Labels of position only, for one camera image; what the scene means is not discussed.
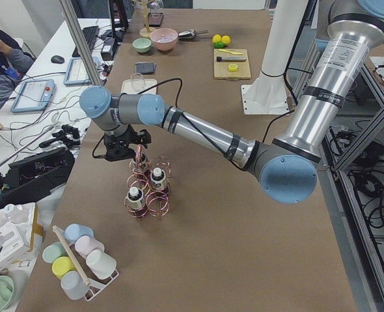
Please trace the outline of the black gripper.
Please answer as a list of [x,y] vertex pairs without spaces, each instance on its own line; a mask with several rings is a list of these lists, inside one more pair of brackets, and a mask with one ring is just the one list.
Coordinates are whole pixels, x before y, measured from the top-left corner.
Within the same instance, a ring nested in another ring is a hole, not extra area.
[[104,134],[103,141],[106,147],[105,159],[113,162],[134,159],[136,152],[129,145],[140,144],[147,148],[147,144],[151,143],[152,139],[146,129],[142,129],[137,133],[132,126],[128,126],[122,135]]

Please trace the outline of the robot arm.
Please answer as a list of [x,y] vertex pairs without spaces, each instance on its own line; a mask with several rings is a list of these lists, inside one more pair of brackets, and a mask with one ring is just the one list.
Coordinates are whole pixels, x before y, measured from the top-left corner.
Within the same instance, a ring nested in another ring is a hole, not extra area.
[[202,25],[231,33],[246,49],[252,78],[216,79],[211,38],[153,50],[160,82],[155,94],[121,92],[131,47],[119,51],[109,83],[82,92],[79,105],[105,139],[104,159],[132,159],[138,145],[180,148],[205,161],[211,153],[256,178],[271,199],[295,204],[317,185],[319,147],[343,107],[369,52],[384,42],[384,1],[322,1],[324,50],[294,111],[272,142],[262,140],[268,118],[288,107],[284,77],[303,28],[306,1],[279,1],[270,18],[255,10],[168,11],[171,25]]

